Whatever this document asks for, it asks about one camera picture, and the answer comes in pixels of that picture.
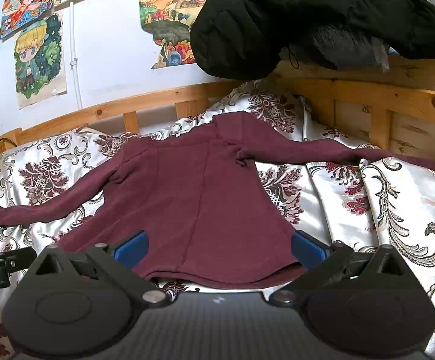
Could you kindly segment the maroon knit sweater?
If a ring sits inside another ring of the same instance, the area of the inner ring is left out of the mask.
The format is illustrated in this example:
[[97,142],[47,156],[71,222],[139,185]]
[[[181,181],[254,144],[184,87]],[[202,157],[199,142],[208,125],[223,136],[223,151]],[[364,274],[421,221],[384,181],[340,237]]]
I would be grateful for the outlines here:
[[331,139],[292,141],[244,111],[162,141],[132,138],[71,188],[39,205],[0,206],[0,226],[63,219],[96,194],[103,205],[62,236],[79,252],[145,231],[149,249],[134,266],[147,279],[181,278],[218,289],[259,289],[304,272],[293,256],[293,225],[264,190],[257,163],[358,164],[386,157]]

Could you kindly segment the floral satin bed cover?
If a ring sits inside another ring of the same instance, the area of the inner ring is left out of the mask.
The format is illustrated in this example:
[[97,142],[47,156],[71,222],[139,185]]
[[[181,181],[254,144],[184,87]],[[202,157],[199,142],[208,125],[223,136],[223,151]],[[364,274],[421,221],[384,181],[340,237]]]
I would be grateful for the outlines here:
[[[320,124],[306,97],[265,80],[247,82],[205,112],[151,130],[149,136],[157,141],[178,137],[233,111],[246,111],[293,141],[326,138],[354,149],[367,147]],[[131,133],[75,129],[0,155],[0,206],[36,206],[59,196],[130,139]],[[256,170],[275,210],[293,228],[324,243],[344,242],[357,252],[394,245],[435,305],[434,171],[392,160],[356,166],[259,163]],[[435,331],[427,352],[435,359]]]

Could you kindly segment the blond boy anime drawing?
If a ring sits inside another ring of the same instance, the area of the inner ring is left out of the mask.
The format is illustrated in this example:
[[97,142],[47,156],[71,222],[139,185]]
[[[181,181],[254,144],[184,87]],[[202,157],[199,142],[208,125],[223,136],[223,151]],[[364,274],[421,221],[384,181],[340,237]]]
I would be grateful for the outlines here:
[[67,92],[61,27],[60,16],[53,14],[16,38],[15,92],[20,109]]

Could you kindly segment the black puffer jacket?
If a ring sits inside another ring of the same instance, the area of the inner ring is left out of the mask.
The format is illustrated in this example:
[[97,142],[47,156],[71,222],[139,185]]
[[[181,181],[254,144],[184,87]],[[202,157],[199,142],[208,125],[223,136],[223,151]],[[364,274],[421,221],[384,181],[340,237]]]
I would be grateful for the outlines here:
[[267,77],[281,57],[332,70],[377,66],[377,54],[435,59],[435,6],[427,0],[207,0],[191,26],[207,74]]

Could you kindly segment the autumn landscape painting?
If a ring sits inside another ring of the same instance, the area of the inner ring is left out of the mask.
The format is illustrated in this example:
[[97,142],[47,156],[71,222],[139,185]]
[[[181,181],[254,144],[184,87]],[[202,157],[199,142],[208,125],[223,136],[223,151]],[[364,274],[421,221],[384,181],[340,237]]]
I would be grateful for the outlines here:
[[160,47],[154,69],[194,63],[191,27],[205,0],[139,0],[140,24]]

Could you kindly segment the red-haired girl anime drawing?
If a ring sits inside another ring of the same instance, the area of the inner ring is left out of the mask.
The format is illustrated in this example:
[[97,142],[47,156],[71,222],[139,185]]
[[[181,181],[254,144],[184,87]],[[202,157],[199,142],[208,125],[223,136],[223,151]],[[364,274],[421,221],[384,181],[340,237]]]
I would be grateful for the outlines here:
[[53,7],[53,0],[4,0],[0,39],[36,20]]

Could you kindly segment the wooden bed frame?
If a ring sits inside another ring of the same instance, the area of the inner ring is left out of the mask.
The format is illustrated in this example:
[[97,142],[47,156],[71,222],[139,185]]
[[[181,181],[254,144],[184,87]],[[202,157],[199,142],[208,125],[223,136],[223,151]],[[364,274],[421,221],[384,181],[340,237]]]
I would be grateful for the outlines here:
[[[294,94],[309,99],[324,125],[337,121],[339,102],[366,106],[370,111],[370,143],[385,150],[392,141],[392,123],[397,116],[411,116],[435,124],[435,60],[389,59],[391,70],[332,72],[302,65],[293,68],[281,62],[273,77]],[[0,138],[0,154],[36,141],[101,120],[121,116],[125,129],[140,130],[137,111],[175,107],[179,118],[201,113],[211,98],[221,98],[237,86],[235,81],[215,81],[137,94],[87,107],[27,129],[16,128]]]

